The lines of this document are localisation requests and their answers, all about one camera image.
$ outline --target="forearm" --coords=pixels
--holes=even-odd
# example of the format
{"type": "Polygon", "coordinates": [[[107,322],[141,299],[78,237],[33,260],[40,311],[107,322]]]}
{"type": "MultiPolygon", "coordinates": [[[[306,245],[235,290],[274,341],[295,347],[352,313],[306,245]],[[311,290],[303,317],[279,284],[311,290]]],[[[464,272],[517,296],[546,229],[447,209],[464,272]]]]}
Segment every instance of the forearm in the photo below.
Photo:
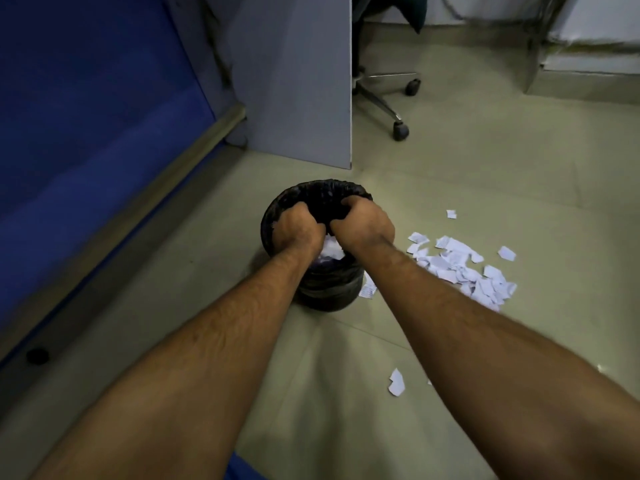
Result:
{"type": "Polygon", "coordinates": [[[553,341],[462,295],[389,244],[370,246],[356,257],[444,403],[496,473],[597,477],[603,465],[598,457],[609,455],[604,443],[616,444],[614,457],[620,454],[621,463],[637,467],[628,453],[639,446],[632,439],[640,431],[638,404],[619,386],[553,341]]]}
{"type": "Polygon", "coordinates": [[[36,478],[222,478],[312,254],[284,250],[164,339],[87,411],[36,478]]]}

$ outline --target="person's left arm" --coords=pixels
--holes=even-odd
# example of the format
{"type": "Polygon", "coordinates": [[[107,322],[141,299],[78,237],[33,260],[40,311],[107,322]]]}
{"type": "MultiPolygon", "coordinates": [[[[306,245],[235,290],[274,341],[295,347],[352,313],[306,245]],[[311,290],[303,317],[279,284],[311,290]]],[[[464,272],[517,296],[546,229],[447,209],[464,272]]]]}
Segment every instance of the person's left arm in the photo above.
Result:
{"type": "Polygon", "coordinates": [[[324,234],[306,204],[285,211],[281,251],[126,371],[33,478],[221,479],[324,234]]]}

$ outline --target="person's left hand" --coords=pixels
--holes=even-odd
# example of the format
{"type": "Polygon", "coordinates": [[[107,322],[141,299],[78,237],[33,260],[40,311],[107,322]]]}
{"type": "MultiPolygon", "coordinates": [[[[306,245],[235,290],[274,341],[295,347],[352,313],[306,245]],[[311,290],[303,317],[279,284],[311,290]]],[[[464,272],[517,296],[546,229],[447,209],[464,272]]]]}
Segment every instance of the person's left hand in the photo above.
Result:
{"type": "Polygon", "coordinates": [[[273,225],[273,246],[280,252],[291,246],[308,250],[315,259],[322,251],[326,228],[309,213],[307,204],[298,202],[286,209],[273,225]]]}

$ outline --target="floor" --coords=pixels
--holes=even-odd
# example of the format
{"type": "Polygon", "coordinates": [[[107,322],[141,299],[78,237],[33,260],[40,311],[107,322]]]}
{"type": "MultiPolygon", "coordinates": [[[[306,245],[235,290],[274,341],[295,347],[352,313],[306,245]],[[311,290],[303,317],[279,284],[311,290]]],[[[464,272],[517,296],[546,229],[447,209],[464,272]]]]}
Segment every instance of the floor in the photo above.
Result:
{"type": "MultiPolygon", "coordinates": [[[[393,141],[389,120],[356,99],[351,171],[220,152],[63,311],[86,322],[104,306],[4,418],[5,480],[25,479],[126,366],[248,274],[268,203],[316,178],[362,184],[398,247],[412,231],[471,245],[518,284],[505,314],[640,396],[640,107],[525,96],[521,50],[377,43],[366,58],[423,72],[414,98],[381,88],[409,138],[393,141]],[[515,262],[496,256],[503,244],[515,262]]],[[[379,295],[334,314],[290,309],[237,451],[278,480],[495,478],[379,295]]]]}

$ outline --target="hand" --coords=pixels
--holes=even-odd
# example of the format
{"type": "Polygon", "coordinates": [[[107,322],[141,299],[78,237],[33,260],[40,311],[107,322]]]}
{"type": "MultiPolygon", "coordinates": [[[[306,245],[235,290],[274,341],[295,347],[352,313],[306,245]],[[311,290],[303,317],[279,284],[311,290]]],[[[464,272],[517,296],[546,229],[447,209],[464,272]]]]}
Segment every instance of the hand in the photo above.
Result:
{"type": "Polygon", "coordinates": [[[342,249],[353,255],[368,244],[387,242],[393,245],[396,228],[387,213],[364,197],[352,195],[342,200],[351,210],[343,220],[331,221],[331,230],[342,249]]]}
{"type": "Polygon", "coordinates": [[[308,250],[315,259],[322,251],[325,235],[324,224],[316,222],[306,203],[298,202],[286,209],[273,225],[273,247],[276,252],[292,246],[300,247],[308,250]]]}

